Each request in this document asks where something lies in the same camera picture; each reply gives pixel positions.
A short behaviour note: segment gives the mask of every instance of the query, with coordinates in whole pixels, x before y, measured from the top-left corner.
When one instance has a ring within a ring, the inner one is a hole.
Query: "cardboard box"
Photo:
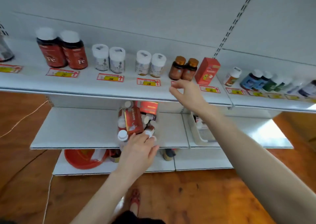
[[[135,101],[135,106],[139,107],[140,112],[157,114],[158,102]]]
[[[204,58],[195,74],[197,84],[208,86],[221,67],[215,58]]]
[[[144,127],[142,117],[138,107],[132,107],[125,110],[126,131],[129,136],[133,133],[143,133]]]

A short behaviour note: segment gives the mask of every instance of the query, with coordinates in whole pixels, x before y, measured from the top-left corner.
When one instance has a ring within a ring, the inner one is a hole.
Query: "white shelf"
[[[117,167],[118,163],[111,162],[106,159],[100,166],[92,169],[81,170],[74,168],[70,165],[64,155],[64,150],[61,151],[57,163],[55,165],[53,175],[65,176],[65,175],[92,175],[92,174],[110,174]],[[157,153],[153,164],[148,168],[146,172],[167,172],[174,171],[174,162],[165,161],[160,152]]]
[[[229,71],[230,69],[221,69],[217,73],[217,77],[221,81],[221,83]],[[302,95],[298,93],[293,93],[292,95],[299,96],[300,98],[302,98],[302,100],[306,100],[306,101],[294,101],[294,100],[288,100],[286,98],[277,99],[277,98],[256,97],[256,96],[249,95],[246,90],[244,90],[246,95],[229,94],[227,92],[226,87],[242,89],[240,87],[240,82],[250,72],[251,71],[243,70],[243,73],[240,76],[240,78],[231,87],[227,87],[223,85],[223,88],[225,89],[227,95],[231,99],[231,102],[234,104],[234,106],[316,113],[316,104],[312,102],[308,102]]]
[[[176,170],[228,169],[233,166],[222,149],[181,149],[174,157]]]
[[[192,148],[220,148],[218,142],[205,143],[198,146],[191,133],[188,124],[189,114],[182,114],[188,142]],[[237,127],[245,134],[253,138],[264,148],[292,149],[293,146],[272,119],[251,117],[228,117],[236,123]]]
[[[116,110],[53,107],[31,149],[119,148],[117,118]],[[157,121],[161,148],[189,147],[181,114],[159,113]]]
[[[90,47],[86,47],[89,66],[81,70],[77,78],[54,77],[46,76],[49,66],[46,64],[45,58],[35,40],[33,42],[16,39],[6,40],[15,54],[15,58],[7,62],[7,64],[20,65],[23,66],[23,69],[17,74],[0,73],[0,90],[131,98],[135,100],[177,101],[169,92],[172,80],[168,77],[168,73],[173,60],[167,61],[164,74],[160,78],[160,87],[137,85],[137,78],[155,78],[149,75],[137,75],[135,73],[136,56],[131,54],[126,55],[126,70],[123,73],[125,77],[124,82],[101,81],[97,80],[99,73],[115,73],[96,70]],[[203,92],[206,101],[213,104],[231,106],[231,101],[217,78],[213,79],[211,86],[218,87],[221,93]]]

